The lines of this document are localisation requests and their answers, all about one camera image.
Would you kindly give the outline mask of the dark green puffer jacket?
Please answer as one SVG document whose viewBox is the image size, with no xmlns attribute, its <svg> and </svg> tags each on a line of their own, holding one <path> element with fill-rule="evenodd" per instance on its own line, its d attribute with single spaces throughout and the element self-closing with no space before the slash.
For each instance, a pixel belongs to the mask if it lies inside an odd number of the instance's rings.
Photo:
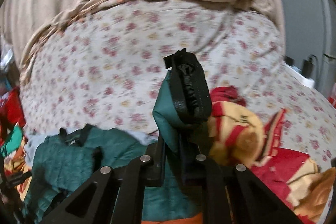
<svg viewBox="0 0 336 224">
<path fill-rule="evenodd" d="M 203 136 L 211 112 L 209 89 L 194 54 L 180 50 L 165 57 L 165 65 L 167 75 L 153 109 L 158 138 L 165 142 L 165 176 L 162 186 L 145 188 L 141 222 L 185 220 L 201 211 L 198 188 L 182 181 L 181 135 Z M 37 147 L 23 206 L 27 222 L 42 223 L 101 167 L 126 166 L 145 154 L 150 144 L 141 144 L 117 128 L 87 124 L 72 133 L 61 128 Z"/>
</svg>

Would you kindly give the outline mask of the red yellow patterned blanket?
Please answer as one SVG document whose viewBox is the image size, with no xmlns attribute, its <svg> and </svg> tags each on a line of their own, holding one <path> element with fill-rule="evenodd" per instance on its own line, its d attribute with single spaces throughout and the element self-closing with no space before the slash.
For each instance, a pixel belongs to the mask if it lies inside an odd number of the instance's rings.
<svg viewBox="0 0 336 224">
<path fill-rule="evenodd" d="M 321 172 L 307 153 L 280 146 L 286 110 L 263 124 L 234 86 L 214 88 L 210 97 L 209 156 L 220 165 L 245 165 L 303 223 L 317 223 L 335 182 L 335 168 Z"/>
</svg>

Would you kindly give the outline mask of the bright green garment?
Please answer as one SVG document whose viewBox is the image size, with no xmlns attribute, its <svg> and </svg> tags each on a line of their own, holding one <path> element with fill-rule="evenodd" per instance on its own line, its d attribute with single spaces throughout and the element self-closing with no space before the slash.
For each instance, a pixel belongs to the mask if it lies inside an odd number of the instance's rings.
<svg viewBox="0 0 336 224">
<path fill-rule="evenodd" d="M 7 136 L 3 145 L 1 146 L 2 157 L 7 157 L 13 151 L 18 149 L 21 145 L 22 139 L 23 139 L 23 131 L 21 127 L 18 124 L 16 124 L 11 133 Z"/>
</svg>

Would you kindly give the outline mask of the floral bed sheet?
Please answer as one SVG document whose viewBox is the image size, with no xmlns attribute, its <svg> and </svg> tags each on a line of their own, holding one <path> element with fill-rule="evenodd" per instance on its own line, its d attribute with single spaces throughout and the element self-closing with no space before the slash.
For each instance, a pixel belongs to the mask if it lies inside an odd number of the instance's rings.
<svg viewBox="0 0 336 224">
<path fill-rule="evenodd" d="M 155 131 L 163 59 L 181 49 L 196 54 L 210 89 L 235 86 L 263 122 L 286 109 L 281 145 L 329 167 L 335 108 L 290 74 L 274 23 L 256 11 L 191 0 L 129 1 L 53 34 L 21 87 L 26 131 L 86 124 Z"/>
</svg>

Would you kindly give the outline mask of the red garment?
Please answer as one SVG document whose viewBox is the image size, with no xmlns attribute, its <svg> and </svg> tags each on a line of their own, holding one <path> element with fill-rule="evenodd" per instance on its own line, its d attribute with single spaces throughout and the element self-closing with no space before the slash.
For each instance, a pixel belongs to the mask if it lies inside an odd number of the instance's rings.
<svg viewBox="0 0 336 224">
<path fill-rule="evenodd" d="M 18 87 L 1 96 L 1 126 L 12 130 L 16 124 L 21 128 L 26 124 Z"/>
</svg>

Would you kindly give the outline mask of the white power strip with plugs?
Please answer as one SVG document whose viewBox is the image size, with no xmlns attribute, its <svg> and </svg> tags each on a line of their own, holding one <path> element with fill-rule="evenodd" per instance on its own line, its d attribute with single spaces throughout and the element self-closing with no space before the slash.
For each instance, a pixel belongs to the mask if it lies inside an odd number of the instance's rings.
<svg viewBox="0 0 336 224">
<path fill-rule="evenodd" d="M 307 88 L 314 88 L 315 80 L 312 78 L 314 67 L 318 67 L 318 59 L 315 55 L 309 55 L 307 59 L 303 60 L 302 67 L 299 69 L 294 65 L 294 59 L 286 56 L 285 65 L 289 69 L 290 74 L 303 86 Z"/>
</svg>

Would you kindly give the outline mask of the grey cabinet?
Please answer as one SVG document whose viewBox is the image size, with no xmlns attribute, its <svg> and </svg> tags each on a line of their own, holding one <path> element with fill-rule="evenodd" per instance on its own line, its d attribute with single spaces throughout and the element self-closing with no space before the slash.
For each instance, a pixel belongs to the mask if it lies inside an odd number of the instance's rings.
<svg viewBox="0 0 336 224">
<path fill-rule="evenodd" d="M 335 83 L 334 0 L 282 0 L 285 19 L 285 55 L 301 69 L 312 58 L 315 88 L 328 97 Z"/>
</svg>

